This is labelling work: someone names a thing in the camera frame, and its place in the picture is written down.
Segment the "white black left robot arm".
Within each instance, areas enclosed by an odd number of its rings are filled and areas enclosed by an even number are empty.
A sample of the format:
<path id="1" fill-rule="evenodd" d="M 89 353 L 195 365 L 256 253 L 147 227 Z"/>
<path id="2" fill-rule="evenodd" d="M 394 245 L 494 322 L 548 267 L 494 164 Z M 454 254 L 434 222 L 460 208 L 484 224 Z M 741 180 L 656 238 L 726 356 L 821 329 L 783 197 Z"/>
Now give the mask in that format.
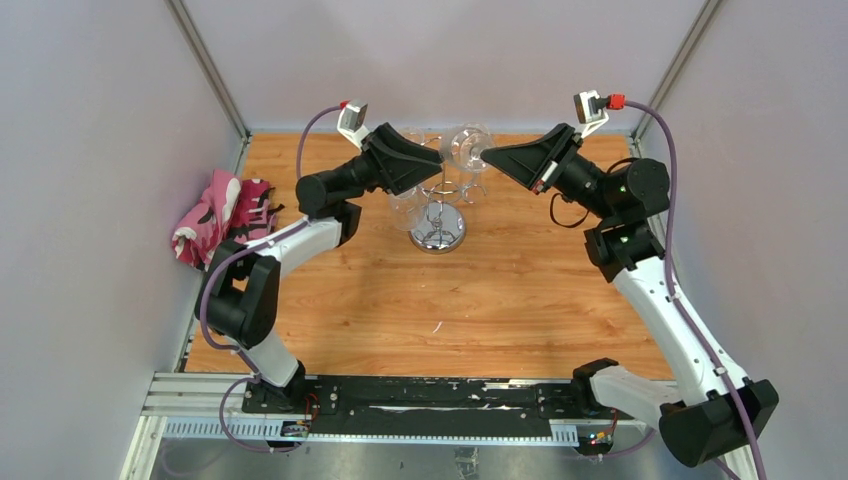
<path id="1" fill-rule="evenodd" d="M 297 180 L 300 220 L 246 243 L 226 240 L 214 251 L 195 306 L 201 334 L 212 348 L 238 355 L 279 411 L 298 411 L 308 396 L 305 367 L 275 330 L 282 279 L 355 235 L 362 208 L 354 199 L 412 191 L 442 163 L 437 150 L 384 123 L 360 140 L 349 161 Z"/>

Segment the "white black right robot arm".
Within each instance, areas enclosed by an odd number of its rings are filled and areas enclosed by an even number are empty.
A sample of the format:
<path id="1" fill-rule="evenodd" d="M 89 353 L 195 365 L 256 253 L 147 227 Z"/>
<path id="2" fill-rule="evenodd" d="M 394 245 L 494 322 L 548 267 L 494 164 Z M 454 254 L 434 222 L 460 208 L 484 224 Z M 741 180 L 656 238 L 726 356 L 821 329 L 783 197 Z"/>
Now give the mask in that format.
<path id="1" fill-rule="evenodd" d="M 690 468 L 752 447 L 779 396 L 770 381 L 751 379 L 721 350 L 649 227 L 670 206 L 667 167 L 631 157 L 602 169 L 581 154 L 582 144 L 573 127 L 560 124 L 531 142 L 484 149 L 481 158 L 529 191 L 554 190 L 597 218 L 584 233 L 587 255 L 646 325 L 675 383 L 602 358 L 575 369 L 573 408 L 589 418 L 611 408 L 645 423 Z"/>

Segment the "patterned clear wine glass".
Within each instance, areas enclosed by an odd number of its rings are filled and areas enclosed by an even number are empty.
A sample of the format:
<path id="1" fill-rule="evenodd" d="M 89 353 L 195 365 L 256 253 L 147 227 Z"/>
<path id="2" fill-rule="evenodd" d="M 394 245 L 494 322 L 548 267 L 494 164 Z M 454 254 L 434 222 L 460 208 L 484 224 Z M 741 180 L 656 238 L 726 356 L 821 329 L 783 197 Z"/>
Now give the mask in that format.
<path id="1" fill-rule="evenodd" d="M 442 135 L 439 153 L 444 162 L 458 170 L 482 173 L 489 167 L 482 153 L 494 147 L 494 137 L 487 127 L 479 123 L 466 123 Z"/>

